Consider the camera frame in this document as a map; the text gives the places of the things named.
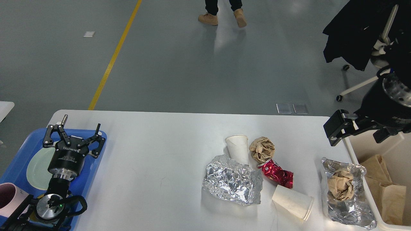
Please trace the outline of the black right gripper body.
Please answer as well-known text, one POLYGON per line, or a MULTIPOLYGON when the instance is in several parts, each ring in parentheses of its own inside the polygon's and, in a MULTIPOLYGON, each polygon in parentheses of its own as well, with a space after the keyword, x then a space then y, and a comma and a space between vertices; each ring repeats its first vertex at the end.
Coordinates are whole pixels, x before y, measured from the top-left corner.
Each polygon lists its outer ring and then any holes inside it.
POLYGON ((396 75, 383 75, 366 93, 361 107, 354 112, 359 128, 375 126, 410 133, 410 88, 396 75))

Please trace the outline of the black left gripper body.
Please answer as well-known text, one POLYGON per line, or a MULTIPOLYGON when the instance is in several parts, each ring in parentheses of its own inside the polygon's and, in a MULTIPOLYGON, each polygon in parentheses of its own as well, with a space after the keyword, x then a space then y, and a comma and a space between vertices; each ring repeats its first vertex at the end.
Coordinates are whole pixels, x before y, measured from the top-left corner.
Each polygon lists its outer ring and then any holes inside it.
POLYGON ((56 143, 55 152, 48 166, 48 172, 53 177, 61 179, 78 177, 88 152, 89 148, 86 146, 78 149, 76 145, 72 148, 64 143, 56 143))

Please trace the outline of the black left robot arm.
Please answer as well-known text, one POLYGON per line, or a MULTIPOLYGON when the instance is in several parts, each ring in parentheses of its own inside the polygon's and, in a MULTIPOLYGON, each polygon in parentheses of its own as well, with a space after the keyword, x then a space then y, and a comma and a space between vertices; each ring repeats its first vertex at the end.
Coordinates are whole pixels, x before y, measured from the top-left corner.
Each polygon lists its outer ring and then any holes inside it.
POLYGON ((69 231, 87 210, 107 135, 67 118, 32 132, 1 177, 2 231, 69 231))

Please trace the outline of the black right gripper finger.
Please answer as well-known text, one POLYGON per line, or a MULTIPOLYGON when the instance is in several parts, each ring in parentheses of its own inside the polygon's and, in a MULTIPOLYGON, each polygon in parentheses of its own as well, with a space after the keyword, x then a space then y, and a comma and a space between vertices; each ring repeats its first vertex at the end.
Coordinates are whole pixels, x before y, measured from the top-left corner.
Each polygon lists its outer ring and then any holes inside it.
POLYGON ((375 130, 376 122, 369 117, 339 109, 326 121, 323 128, 330 145, 336 146, 345 137, 375 130))
POLYGON ((376 143, 382 143, 388 137, 395 136, 399 132, 410 133, 411 132, 411 127, 405 127, 405 128, 402 128, 402 129, 382 128, 380 130, 377 130, 375 133, 373 133, 373 137, 374 137, 374 140, 376 141, 376 143))

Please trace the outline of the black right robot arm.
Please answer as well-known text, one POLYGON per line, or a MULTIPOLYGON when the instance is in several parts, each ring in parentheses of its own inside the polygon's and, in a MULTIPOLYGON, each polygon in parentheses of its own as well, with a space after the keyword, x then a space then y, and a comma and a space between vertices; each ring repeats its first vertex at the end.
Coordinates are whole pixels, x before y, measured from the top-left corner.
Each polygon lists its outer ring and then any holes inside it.
POLYGON ((369 130, 374 130, 376 143, 398 133, 410 133, 410 34, 401 32, 384 51, 388 65, 376 73, 377 80, 360 108, 353 114, 339 109, 323 125, 331 146, 369 130))

